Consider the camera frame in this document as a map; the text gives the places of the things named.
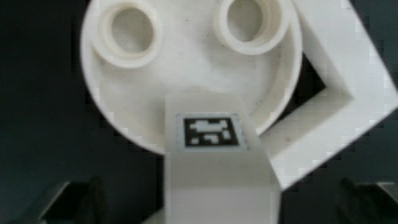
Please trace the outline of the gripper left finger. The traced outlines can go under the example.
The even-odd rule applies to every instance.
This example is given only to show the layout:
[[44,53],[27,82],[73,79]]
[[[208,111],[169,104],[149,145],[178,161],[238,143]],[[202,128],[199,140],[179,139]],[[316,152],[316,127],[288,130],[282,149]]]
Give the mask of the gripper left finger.
[[71,182],[55,203],[44,212],[46,224],[105,224],[106,194],[103,181],[92,177],[87,182]]

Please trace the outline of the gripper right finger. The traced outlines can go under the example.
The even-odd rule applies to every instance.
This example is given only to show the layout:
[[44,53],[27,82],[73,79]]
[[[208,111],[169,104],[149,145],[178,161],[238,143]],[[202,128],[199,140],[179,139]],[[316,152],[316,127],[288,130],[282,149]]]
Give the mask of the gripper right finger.
[[341,179],[334,224],[398,224],[398,183]]

